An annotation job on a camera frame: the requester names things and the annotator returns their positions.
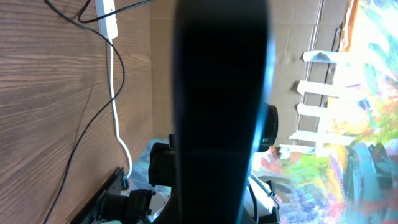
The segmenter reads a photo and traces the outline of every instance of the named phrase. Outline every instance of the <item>cardboard wall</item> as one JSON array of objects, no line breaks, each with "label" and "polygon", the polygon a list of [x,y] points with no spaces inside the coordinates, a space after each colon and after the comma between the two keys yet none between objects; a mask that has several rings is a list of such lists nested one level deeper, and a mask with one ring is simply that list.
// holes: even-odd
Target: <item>cardboard wall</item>
[{"label": "cardboard wall", "polygon": [[[152,84],[154,137],[167,138],[172,117],[170,58],[172,24],[176,0],[152,2]],[[271,25],[277,45],[274,89],[270,104],[279,112],[276,145],[307,144],[288,137],[297,129],[317,130],[317,118],[300,117],[296,105],[320,106],[321,96],[302,97],[295,91],[300,80],[324,83],[328,65],[305,63],[309,50],[332,50],[336,30],[345,15],[347,0],[269,0]]]}]

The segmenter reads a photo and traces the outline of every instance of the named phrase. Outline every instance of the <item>colorful painting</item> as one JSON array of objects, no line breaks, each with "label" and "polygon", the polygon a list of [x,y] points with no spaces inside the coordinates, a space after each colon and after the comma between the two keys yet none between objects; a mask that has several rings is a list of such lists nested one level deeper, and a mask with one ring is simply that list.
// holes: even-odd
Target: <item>colorful painting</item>
[{"label": "colorful painting", "polygon": [[350,47],[340,48],[351,61],[337,65],[333,84],[365,97],[329,98],[329,108],[352,116],[322,121],[356,140],[324,145],[328,157],[262,155],[256,173],[277,183],[282,223],[398,223],[398,0],[358,4]]}]

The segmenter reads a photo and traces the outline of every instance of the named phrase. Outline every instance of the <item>white cable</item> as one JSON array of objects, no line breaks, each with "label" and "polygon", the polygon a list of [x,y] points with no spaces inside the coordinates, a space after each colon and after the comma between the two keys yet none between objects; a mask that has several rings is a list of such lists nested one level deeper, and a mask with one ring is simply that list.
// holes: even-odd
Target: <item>white cable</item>
[{"label": "white cable", "polygon": [[[114,90],[113,90],[113,48],[109,46],[109,90],[111,92],[111,98],[114,98]],[[127,160],[129,162],[129,172],[127,173],[127,178],[130,177],[132,171],[132,160],[129,148],[126,146],[124,141],[120,138],[119,133],[119,120],[118,120],[118,112],[116,111],[116,102],[112,101],[112,111],[113,111],[113,119],[114,119],[114,131],[116,134],[116,139],[119,141],[120,145],[122,145],[124,149],[124,153],[126,153]]]}]

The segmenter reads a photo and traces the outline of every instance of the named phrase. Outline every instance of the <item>black wire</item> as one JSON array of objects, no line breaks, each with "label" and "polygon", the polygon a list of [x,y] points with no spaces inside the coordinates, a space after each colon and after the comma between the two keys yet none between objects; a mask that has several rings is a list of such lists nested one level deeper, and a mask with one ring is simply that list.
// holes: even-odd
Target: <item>black wire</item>
[{"label": "black wire", "polygon": [[72,153],[70,154],[70,157],[69,157],[69,160],[68,160],[68,164],[67,164],[67,168],[66,168],[66,170],[65,170],[65,173],[64,173],[64,176],[63,176],[63,179],[62,179],[62,183],[61,183],[61,186],[60,186],[60,188],[59,188],[59,190],[58,190],[57,196],[55,196],[55,199],[54,199],[54,201],[53,201],[53,204],[51,205],[51,208],[50,208],[49,212],[47,213],[47,216],[45,217],[44,224],[46,224],[46,223],[48,222],[50,216],[51,216],[51,213],[52,213],[52,211],[53,211],[55,205],[57,204],[57,201],[58,201],[58,199],[59,199],[59,196],[60,196],[60,194],[61,194],[61,191],[62,191],[62,189],[63,189],[63,187],[64,187],[64,185],[65,185],[65,182],[66,182],[66,180],[67,180],[67,177],[68,177],[68,174],[69,174],[69,170],[70,170],[70,164],[72,163],[73,156],[74,156],[75,153],[76,153],[77,147],[79,146],[79,143],[80,143],[81,139],[83,138],[83,136],[84,136],[85,133],[87,132],[87,129],[90,127],[90,125],[93,123],[93,121],[98,117],[98,115],[99,115],[109,104],[111,104],[112,101],[119,95],[119,93],[121,92],[121,90],[122,90],[122,88],[123,88],[123,86],[124,86],[124,80],[125,80],[125,78],[126,78],[126,73],[125,73],[125,71],[124,71],[123,61],[122,61],[122,58],[120,57],[119,52],[116,50],[116,48],[114,47],[114,45],[113,45],[105,36],[103,36],[102,34],[100,34],[99,32],[95,31],[95,30],[92,29],[92,28],[89,28],[89,27],[87,27],[87,26],[81,25],[81,24],[79,24],[79,23],[77,23],[77,22],[71,20],[71,19],[68,18],[66,15],[64,15],[62,12],[60,12],[49,0],[44,0],[44,2],[45,2],[54,12],[56,12],[60,17],[64,18],[66,21],[68,21],[68,22],[72,23],[73,25],[75,25],[75,26],[77,26],[77,27],[80,27],[80,28],[82,28],[82,29],[89,30],[89,31],[91,31],[91,32],[93,32],[93,33],[95,33],[95,34],[97,34],[98,36],[102,37],[105,41],[107,41],[107,43],[108,43],[110,46],[112,46],[112,48],[113,48],[113,50],[115,51],[116,55],[119,57],[120,64],[121,64],[121,66],[122,66],[122,72],[123,72],[122,84],[121,84],[120,89],[118,90],[118,92],[115,94],[115,96],[114,96],[111,100],[109,100],[109,101],[108,101],[108,102],[107,102],[107,103],[106,103],[106,104],[93,116],[93,118],[90,120],[90,122],[87,124],[86,128],[84,129],[84,131],[83,131],[82,134],[80,135],[79,140],[77,140],[77,143],[75,144],[75,147],[73,148]]},{"label": "black wire", "polygon": [[254,195],[253,189],[251,188],[250,182],[249,182],[248,187],[249,187],[251,198],[253,199],[254,217],[256,218],[256,223],[258,224],[259,223],[259,214],[258,214],[258,209],[257,209],[257,199],[256,199],[256,196]]},{"label": "black wire", "polygon": [[276,199],[275,196],[273,196],[273,191],[269,192],[269,191],[266,189],[266,187],[264,186],[264,184],[262,184],[261,180],[257,179],[257,177],[254,176],[253,174],[250,174],[250,177],[251,177],[254,181],[256,181],[256,183],[257,183],[258,185],[260,185],[261,189],[262,189],[263,191],[266,192],[266,194],[268,195],[268,197],[270,197],[271,199],[274,200],[274,202],[278,205],[278,209],[280,209],[280,203],[279,203],[278,199]]},{"label": "black wire", "polygon": [[148,2],[150,2],[150,1],[152,1],[152,0],[145,0],[145,1],[142,1],[142,2],[139,2],[139,3],[135,3],[135,4],[132,4],[132,5],[130,5],[130,6],[126,6],[126,7],[123,7],[123,8],[121,8],[121,9],[118,9],[118,10],[115,10],[115,11],[113,11],[113,12],[110,12],[110,13],[108,13],[108,14],[105,14],[105,15],[102,15],[102,16],[99,16],[99,17],[96,17],[96,18],[94,18],[94,19],[89,19],[89,20],[87,20],[87,21],[84,21],[84,20],[81,19],[81,17],[82,17],[82,15],[83,15],[83,13],[86,11],[88,5],[89,5],[90,2],[91,2],[91,0],[87,0],[86,4],[83,6],[83,8],[80,9],[79,14],[78,14],[78,17],[77,17],[77,20],[78,20],[79,22],[81,22],[81,23],[91,23],[91,22],[95,22],[95,21],[98,21],[98,20],[100,20],[100,19],[104,19],[105,17],[111,16],[111,15],[113,15],[113,14],[116,14],[116,13],[119,13],[119,12],[123,12],[123,11],[125,11],[125,10],[128,10],[128,9],[131,9],[131,8],[134,8],[134,7],[137,7],[137,6],[140,6],[140,5],[145,4],[145,3],[148,3]]}]

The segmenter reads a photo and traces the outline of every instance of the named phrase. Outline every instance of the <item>wood grain surface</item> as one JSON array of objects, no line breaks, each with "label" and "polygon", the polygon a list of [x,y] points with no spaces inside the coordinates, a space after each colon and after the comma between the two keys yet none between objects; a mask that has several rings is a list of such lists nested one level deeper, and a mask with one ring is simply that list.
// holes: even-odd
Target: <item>wood grain surface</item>
[{"label": "wood grain surface", "polygon": [[[135,2],[116,0],[116,8]],[[85,0],[53,3],[73,17]],[[95,15],[93,1],[84,18]],[[150,4],[117,19],[114,45],[126,84],[116,104],[121,137],[135,159],[152,138]],[[0,0],[0,223],[43,222],[76,137],[110,99],[107,48],[41,0]],[[117,90],[117,58],[114,76]],[[115,168],[126,165],[108,107],[83,138],[49,223],[69,222]]]}]

